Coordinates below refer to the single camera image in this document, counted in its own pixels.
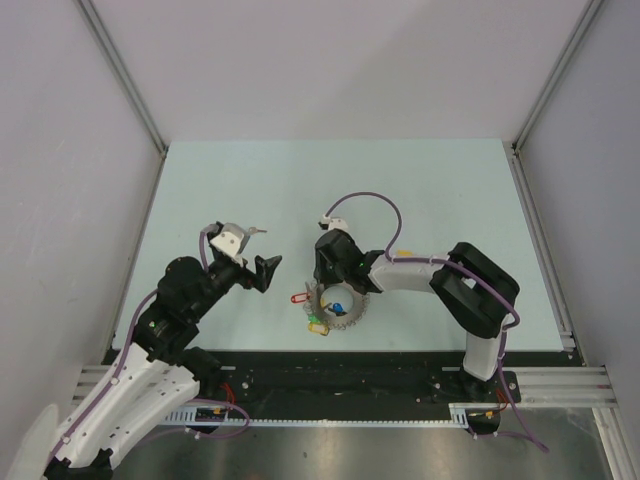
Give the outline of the red tag key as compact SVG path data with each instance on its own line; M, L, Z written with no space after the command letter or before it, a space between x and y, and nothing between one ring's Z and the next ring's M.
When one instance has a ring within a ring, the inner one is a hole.
M304 284L304 290L299 293L293 294L290 297L290 302L292 304L303 304L307 302L311 298L312 290L313 290L313 283L306 282Z

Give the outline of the yellow tag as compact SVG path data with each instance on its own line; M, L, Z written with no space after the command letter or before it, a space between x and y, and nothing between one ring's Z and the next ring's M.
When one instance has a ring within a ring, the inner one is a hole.
M309 323L308 330L311 333L319 334L322 336L327 336L329 334L329 328L326 325L317 324L317 323Z

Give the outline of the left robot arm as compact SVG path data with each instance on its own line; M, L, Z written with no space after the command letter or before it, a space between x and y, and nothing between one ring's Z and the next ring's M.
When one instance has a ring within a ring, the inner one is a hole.
M256 257L249 270L222 254L209 266L173 260L136 308L125 344L105 375L59 426L47 479L109 479L165 417L221 387L219 362L191 347L199 321L233 286L265 292L282 258Z

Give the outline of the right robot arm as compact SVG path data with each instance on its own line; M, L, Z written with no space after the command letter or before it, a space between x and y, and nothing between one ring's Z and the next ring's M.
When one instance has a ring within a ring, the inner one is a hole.
M349 233L335 229L316 241L314 253L319 287L346 287L358 300L390 291L436 296L466 332L463 393L484 401L496 391L507 331L520 323L515 309L520 286L483 252L467 242L428 257L364 252Z

